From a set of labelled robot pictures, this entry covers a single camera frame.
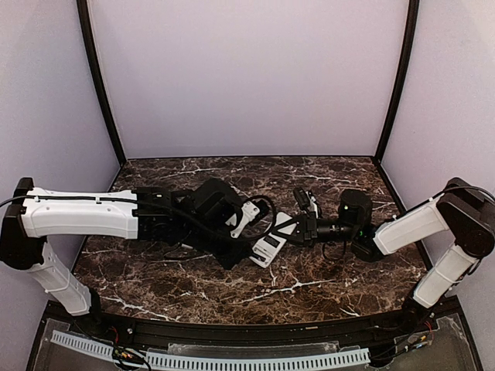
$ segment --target white electronic device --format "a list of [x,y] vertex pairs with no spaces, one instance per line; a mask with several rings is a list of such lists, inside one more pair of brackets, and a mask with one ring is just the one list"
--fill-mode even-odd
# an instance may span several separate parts
[[[292,219],[292,217],[286,213],[278,213],[276,225],[285,223],[290,219]],[[290,235],[294,229],[295,223],[281,228],[279,232]],[[274,236],[270,233],[266,237],[258,240],[258,242],[253,246],[254,256],[249,258],[260,267],[266,268],[283,248],[286,241],[287,240],[285,238]]]

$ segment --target white vein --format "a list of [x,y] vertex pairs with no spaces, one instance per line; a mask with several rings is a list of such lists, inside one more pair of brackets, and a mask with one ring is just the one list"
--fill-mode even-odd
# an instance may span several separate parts
[[271,271],[271,266],[270,266],[270,276],[271,276],[271,286],[275,287],[277,284],[277,276],[273,275],[273,272]]
[[353,317],[360,317],[355,311],[346,311],[345,309],[339,308],[341,311],[343,311],[346,315],[352,315]]
[[333,180],[334,182],[348,183],[348,184],[356,183],[356,181],[350,181],[347,179],[335,179],[332,176],[316,176],[316,175],[310,175],[310,174],[308,174],[308,175],[286,174],[286,175],[291,176],[293,178],[311,178],[311,179],[316,179],[316,180]]
[[312,286],[314,284],[325,284],[325,283],[328,283],[328,282],[334,282],[334,280],[321,280],[321,281],[313,281],[313,282],[299,282],[297,280],[297,278],[295,280],[296,280],[296,283],[293,284],[290,288],[276,288],[276,289],[271,289],[271,290],[265,292],[264,294],[254,296],[253,298],[249,298],[249,299],[244,299],[244,300],[241,300],[241,301],[237,301],[237,302],[234,302],[234,304],[243,304],[243,303],[248,303],[249,301],[255,301],[255,300],[258,300],[258,299],[261,299],[261,298],[266,298],[267,296],[276,294],[277,292],[290,291],[290,292],[294,293],[294,289],[295,288],[302,288],[302,287],[305,287],[305,286]]
[[376,207],[373,209],[373,211],[377,211],[379,209],[383,209],[384,207],[390,206],[390,205],[395,205],[395,203],[384,203],[382,206]]
[[102,253],[110,253],[111,251],[116,251],[116,250],[99,250],[99,251],[83,251],[83,255],[95,255],[95,254],[102,254]]
[[160,315],[160,314],[155,313],[153,311],[149,311],[148,309],[144,309],[144,307],[142,305],[127,304],[121,298],[109,298],[109,297],[106,297],[106,296],[102,296],[101,298],[103,298],[105,300],[114,301],[116,303],[122,304],[122,306],[123,306],[122,309],[127,309],[127,308],[129,308],[129,309],[136,309],[136,310],[140,311],[140,313],[145,313],[147,315],[154,315],[155,317],[164,318],[167,321],[177,321],[177,319],[180,318],[180,316],[177,317],[177,318],[171,318],[168,315]]
[[249,195],[248,195],[245,191],[241,191],[241,190],[240,190],[238,187],[236,187],[235,185],[230,185],[230,187],[232,187],[232,189],[233,189],[235,192],[237,192],[237,193],[240,193],[240,194],[242,194],[242,195],[244,195],[244,196],[246,196],[246,197],[248,197],[248,198],[249,198],[249,197],[251,197],[251,196],[249,196]]
[[184,259],[184,260],[153,260],[150,261],[149,263],[178,263],[179,265],[181,263],[184,263],[186,261],[191,261],[191,260],[199,260],[199,259],[204,259],[205,257],[211,257],[212,254],[207,254],[207,255],[201,255],[200,257],[191,257],[190,259]]
[[212,172],[214,170],[221,170],[221,168],[197,168],[196,170],[189,170],[187,172],[174,172],[173,174],[161,177],[161,179],[173,178],[179,175],[196,174],[197,172]]

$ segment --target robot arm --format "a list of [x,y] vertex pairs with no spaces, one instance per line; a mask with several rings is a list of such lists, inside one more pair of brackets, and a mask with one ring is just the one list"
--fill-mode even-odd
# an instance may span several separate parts
[[[295,190],[298,204],[308,199]],[[402,328],[410,331],[429,314],[431,308],[459,280],[490,254],[495,246],[495,205],[477,187],[462,179],[451,179],[442,192],[406,214],[378,228],[371,224],[372,202],[365,193],[347,189],[340,197],[335,220],[318,218],[306,210],[271,233],[299,246],[315,242],[343,240],[361,260],[373,262],[432,234],[450,230],[455,243],[417,283],[403,304],[406,314]],[[280,229],[296,224],[291,236]]]
[[376,230],[373,242],[383,255],[443,230],[450,230],[455,237],[454,244],[418,282],[410,300],[405,302],[405,309],[417,314],[427,312],[467,271],[493,251],[495,205],[472,188],[462,179],[454,178],[442,194]]
[[[244,202],[219,179],[210,179],[194,191],[140,188],[73,193],[37,188],[32,179],[23,178],[14,197],[19,199],[2,221],[0,260],[30,274],[74,316],[98,312],[99,297],[63,265],[47,236],[89,234],[184,243],[212,253],[231,269],[252,254],[250,244],[242,240],[243,229],[268,215],[264,201]],[[191,219],[224,238],[205,233]]]

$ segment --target black bar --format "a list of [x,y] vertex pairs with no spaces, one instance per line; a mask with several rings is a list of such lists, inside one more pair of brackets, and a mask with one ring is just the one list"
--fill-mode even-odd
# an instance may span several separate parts
[[107,126],[108,135],[110,136],[111,144],[114,147],[115,155],[119,164],[122,166],[127,159],[125,158],[122,143],[118,137],[117,127],[115,126],[114,118],[111,114],[110,104],[108,103],[107,92],[101,76],[100,64],[94,46],[93,31],[91,29],[90,14],[87,7],[87,0],[77,0],[77,11],[79,12],[80,29],[83,33],[84,46],[86,47],[87,62],[90,65],[91,76],[93,77],[94,89],[100,102],[101,113],[105,125]]
[[[446,315],[458,313],[463,320],[464,330],[468,335],[469,344],[473,351],[476,364],[479,363],[476,346],[470,336],[469,326],[464,318],[459,300],[456,296],[441,299],[435,306],[435,320]],[[375,325],[383,323],[397,323],[400,320],[400,311],[391,311],[359,318],[346,318],[334,321],[312,322],[291,325],[198,325],[180,322],[152,321],[140,318],[129,318],[120,315],[103,314],[106,323],[116,324],[120,328],[123,338],[126,334],[122,329],[133,328],[133,333],[122,344],[137,349],[157,347],[167,349],[169,344],[190,345],[217,345],[217,346],[280,346],[302,345],[316,342],[338,341],[340,347],[360,345],[361,348],[390,346],[394,338],[402,335],[393,331],[373,331]],[[43,314],[38,335],[33,343],[29,364],[33,364],[41,341],[44,325],[48,318],[71,323],[73,318],[67,314],[60,303],[49,301]]]
[[[401,198],[397,194],[397,191],[395,190],[394,186],[392,185],[392,182],[388,178],[388,175],[385,172],[383,166],[381,165],[381,163],[376,158],[372,157],[371,161],[374,163],[375,167],[377,168],[378,174],[380,174],[381,179],[384,181],[388,192],[391,194],[392,199],[395,202],[395,205],[397,205],[399,213],[405,213],[407,210],[404,206],[404,203],[402,202]],[[428,269],[428,270],[432,269],[433,264],[432,264],[432,261],[430,260],[430,257],[428,256],[428,253],[426,252],[426,248],[425,248],[425,245],[423,244],[423,241],[416,242],[416,247],[418,248],[419,254],[421,255],[421,258],[423,259],[423,262],[425,263],[426,269]]]
[[380,141],[378,142],[377,152],[374,155],[379,162],[381,162],[384,158],[388,139],[390,138],[392,127],[394,126],[395,116],[397,115],[399,102],[401,101],[402,89],[404,88],[405,77],[408,72],[409,59],[411,58],[412,42],[415,37],[418,10],[419,0],[409,0],[408,19],[405,23],[404,40],[402,41],[401,57],[399,59],[397,75],[395,76],[394,89],[392,90],[387,117],[385,118],[384,128],[381,132]]

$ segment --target black frame pole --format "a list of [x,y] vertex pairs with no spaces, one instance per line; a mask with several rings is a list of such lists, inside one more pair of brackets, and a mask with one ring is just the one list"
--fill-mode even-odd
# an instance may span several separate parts
[[377,152],[374,155],[378,162],[381,162],[384,158],[388,139],[390,138],[392,127],[394,126],[395,116],[397,115],[399,102],[401,101],[402,89],[404,88],[405,77],[408,72],[409,60],[411,58],[412,42],[415,37],[418,10],[419,0],[409,0],[408,18],[405,24],[401,57],[399,58],[397,75],[395,76],[394,89],[392,90],[387,117],[385,118],[384,128],[381,132],[380,141],[378,142]]
[[114,117],[111,114],[110,104],[108,103],[107,91],[101,76],[100,64],[94,45],[93,30],[91,28],[90,13],[87,7],[87,0],[77,0],[77,11],[79,12],[80,29],[83,33],[84,46],[86,48],[87,62],[90,65],[91,76],[93,77],[94,89],[100,103],[101,113],[110,136],[111,144],[114,147],[115,155],[120,166],[126,163],[124,149],[122,148],[121,139],[118,137],[117,127],[115,126]]

